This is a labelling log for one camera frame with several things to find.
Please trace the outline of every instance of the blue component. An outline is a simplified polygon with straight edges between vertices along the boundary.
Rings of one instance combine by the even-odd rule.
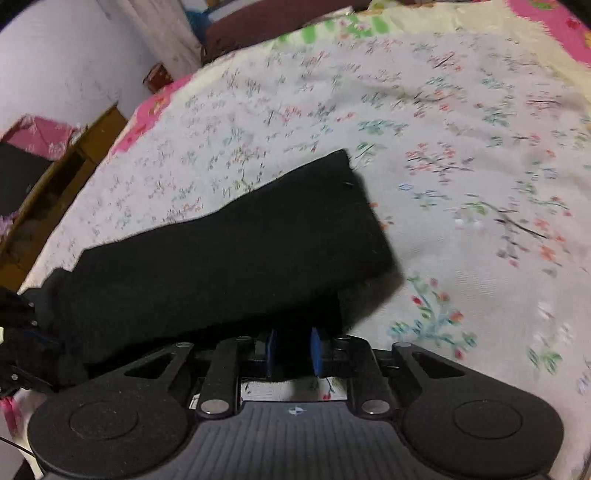
[[[271,378],[271,371],[275,360],[275,340],[277,339],[277,331],[272,330],[265,346],[265,356],[267,357],[267,378]]]
[[[310,356],[312,357],[312,365],[314,365],[314,375],[318,377],[322,372],[322,343],[316,327],[312,328],[310,335]]]
[[[191,30],[193,30],[193,33],[199,41],[205,45],[205,32],[212,24],[209,16],[206,13],[187,9],[185,9],[185,14],[187,15],[189,25],[191,25]]]

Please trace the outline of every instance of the cable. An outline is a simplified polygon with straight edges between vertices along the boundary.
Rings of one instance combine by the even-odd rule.
[[[11,442],[10,440],[6,440],[6,438],[4,438],[4,437],[0,437],[0,440],[3,441],[3,442],[6,442],[9,445],[12,445],[14,448],[18,448],[19,450],[22,450],[23,452],[28,453],[32,457],[35,457],[35,455],[33,454],[33,452],[31,452],[30,450],[27,450],[26,448],[21,447],[20,445],[17,445],[16,443]]]

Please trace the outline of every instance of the pink blanket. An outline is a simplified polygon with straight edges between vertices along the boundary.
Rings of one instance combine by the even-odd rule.
[[[53,161],[59,160],[66,152],[75,130],[62,122],[42,116],[25,115],[1,141]]]
[[[173,94],[188,84],[191,78],[193,78],[192,74],[167,85],[142,103],[129,120],[130,128],[127,133],[111,148],[111,155],[119,151],[127,152],[138,138],[149,131],[158,122]]]
[[[591,31],[556,0],[506,0],[515,15],[542,22],[569,55],[591,66]]]

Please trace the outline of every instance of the round pad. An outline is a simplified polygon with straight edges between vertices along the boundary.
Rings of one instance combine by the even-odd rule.
[[[510,437],[521,428],[521,415],[513,407],[494,400],[478,400],[456,408],[453,420],[461,431],[477,439]]]
[[[187,426],[184,409],[165,391],[123,377],[50,398],[32,416],[28,436],[49,471],[84,479],[128,478],[172,456]]]
[[[542,399],[475,375],[429,382],[407,408],[402,432],[437,469],[488,480],[545,472],[564,434],[558,414]]]

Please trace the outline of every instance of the white curtain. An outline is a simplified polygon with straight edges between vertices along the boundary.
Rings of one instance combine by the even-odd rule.
[[[180,0],[118,0],[146,43],[178,80],[201,67],[201,44]]]

